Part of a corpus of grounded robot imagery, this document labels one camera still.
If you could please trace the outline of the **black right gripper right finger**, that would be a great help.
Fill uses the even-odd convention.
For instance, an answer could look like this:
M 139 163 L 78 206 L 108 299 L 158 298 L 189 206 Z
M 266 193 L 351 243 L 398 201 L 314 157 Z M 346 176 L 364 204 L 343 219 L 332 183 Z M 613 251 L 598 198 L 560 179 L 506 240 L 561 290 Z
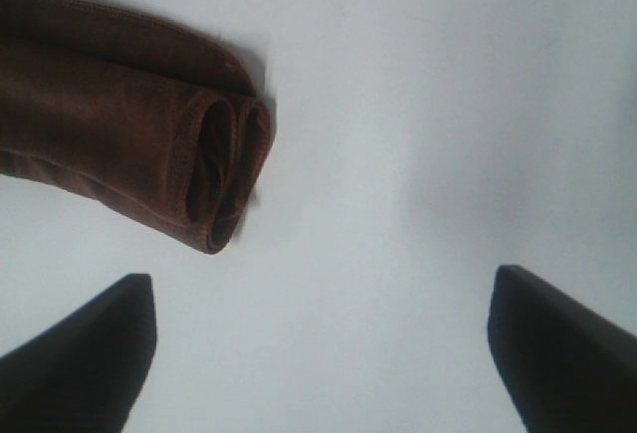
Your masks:
M 635 335 L 506 265 L 495 274 L 487 337 L 527 431 L 635 431 Z

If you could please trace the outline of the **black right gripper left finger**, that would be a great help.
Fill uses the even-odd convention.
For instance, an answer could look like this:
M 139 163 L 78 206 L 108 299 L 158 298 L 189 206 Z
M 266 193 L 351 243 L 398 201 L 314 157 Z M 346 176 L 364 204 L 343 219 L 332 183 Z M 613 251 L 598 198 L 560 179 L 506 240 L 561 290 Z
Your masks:
M 121 431 L 156 342 L 151 278 L 128 274 L 2 356 L 2 431 Z

